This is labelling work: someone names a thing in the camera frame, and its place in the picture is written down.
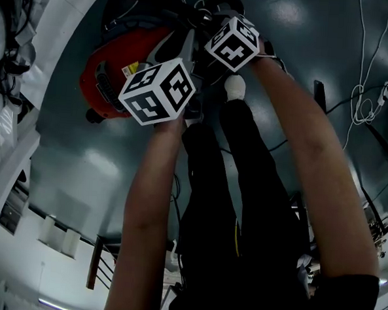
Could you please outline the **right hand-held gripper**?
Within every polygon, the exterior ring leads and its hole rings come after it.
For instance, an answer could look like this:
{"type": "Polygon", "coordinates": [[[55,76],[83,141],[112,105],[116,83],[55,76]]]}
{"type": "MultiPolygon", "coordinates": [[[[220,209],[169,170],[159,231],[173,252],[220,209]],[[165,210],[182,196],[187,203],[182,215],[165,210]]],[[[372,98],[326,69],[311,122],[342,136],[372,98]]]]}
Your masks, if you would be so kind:
{"type": "Polygon", "coordinates": [[[236,72],[258,55],[259,33],[243,14],[231,18],[205,45],[205,50],[236,72]]]}

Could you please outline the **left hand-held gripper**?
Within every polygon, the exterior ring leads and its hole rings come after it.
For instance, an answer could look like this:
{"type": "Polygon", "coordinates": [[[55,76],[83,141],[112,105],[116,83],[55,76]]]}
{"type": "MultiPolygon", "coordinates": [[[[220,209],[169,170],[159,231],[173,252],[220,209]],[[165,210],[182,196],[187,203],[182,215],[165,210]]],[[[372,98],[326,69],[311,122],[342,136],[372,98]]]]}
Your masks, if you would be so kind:
{"type": "Polygon", "coordinates": [[[183,61],[193,59],[193,29],[171,32],[148,55],[154,65],[130,76],[118,100],[139,125],[176,119],[195,94],[196,87],[183,61]]]}

